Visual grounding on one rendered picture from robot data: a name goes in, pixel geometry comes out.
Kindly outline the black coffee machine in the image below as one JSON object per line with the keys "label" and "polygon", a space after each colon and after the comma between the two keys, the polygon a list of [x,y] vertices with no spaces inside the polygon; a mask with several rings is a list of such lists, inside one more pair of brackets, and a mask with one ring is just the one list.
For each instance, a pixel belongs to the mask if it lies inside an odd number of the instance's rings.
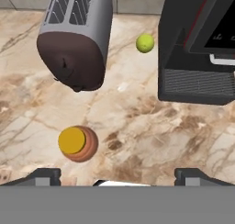
{"label": "black coffee machine", "polygon": [[158,26],[158,98],[235,100],[235,0],[165,0]]}

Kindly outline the honey bottle with yellow cap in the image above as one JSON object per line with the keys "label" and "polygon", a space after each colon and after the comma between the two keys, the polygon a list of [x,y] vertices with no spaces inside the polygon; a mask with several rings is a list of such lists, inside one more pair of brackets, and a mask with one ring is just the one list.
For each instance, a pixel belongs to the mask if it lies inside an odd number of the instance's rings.
{"label": "honey bottle with yellow cap", "polygon": [[58,138],[62,154],[73,162],[90,160],[98,148],[98,137],[92,129],[73,126],[64,129]]}

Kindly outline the grey and brown toaster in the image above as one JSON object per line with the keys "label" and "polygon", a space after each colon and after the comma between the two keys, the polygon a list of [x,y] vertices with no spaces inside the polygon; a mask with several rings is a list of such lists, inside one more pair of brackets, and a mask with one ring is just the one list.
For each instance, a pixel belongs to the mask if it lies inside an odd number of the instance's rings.
{"label": "grey and brown toaster", "polygon": [[101,87],[112,18],[112,0],[50,0],[37,49],[55,80],[75,92]]}

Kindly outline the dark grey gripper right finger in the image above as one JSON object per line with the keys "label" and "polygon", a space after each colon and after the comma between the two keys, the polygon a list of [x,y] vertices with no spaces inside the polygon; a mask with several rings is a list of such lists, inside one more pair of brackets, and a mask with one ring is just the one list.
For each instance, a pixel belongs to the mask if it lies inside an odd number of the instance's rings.
{"label": "dark grey gripper right finger", "polygon": [[176,168],[174,170],[174,184],[180,186],[232,186],[231,183],[209,177],[198,168]]}

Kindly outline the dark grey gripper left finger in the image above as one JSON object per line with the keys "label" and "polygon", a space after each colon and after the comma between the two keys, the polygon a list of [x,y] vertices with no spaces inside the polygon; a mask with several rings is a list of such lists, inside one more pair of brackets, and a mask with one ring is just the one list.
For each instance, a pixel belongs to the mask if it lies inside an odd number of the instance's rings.
{"label": "dark grey gripper left finger", "polygon": [[38,168],[26,177],[4,183],[4,186],[60,186],[61,175],[59,168]]}

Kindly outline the white and black bar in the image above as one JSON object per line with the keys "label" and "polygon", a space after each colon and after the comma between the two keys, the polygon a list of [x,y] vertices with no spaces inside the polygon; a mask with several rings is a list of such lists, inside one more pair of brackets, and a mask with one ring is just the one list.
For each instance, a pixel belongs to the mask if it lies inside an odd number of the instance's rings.
{"label": "white and black bar", "polygon": [[135,184],[129,182],[118,182],[118,181],[109,181],[109,180],[97,180],[93,186],[151,186],[145,184]]}

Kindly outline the green lime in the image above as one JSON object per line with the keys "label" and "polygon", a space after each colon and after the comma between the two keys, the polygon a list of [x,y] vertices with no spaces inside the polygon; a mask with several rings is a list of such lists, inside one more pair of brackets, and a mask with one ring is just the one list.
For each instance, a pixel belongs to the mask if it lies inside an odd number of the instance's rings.
{"label": "green lime", "polygon": [[150,34],[141,34],[136,40],[136,48],[141,53],[147,53],[154,47],[154,38]]}

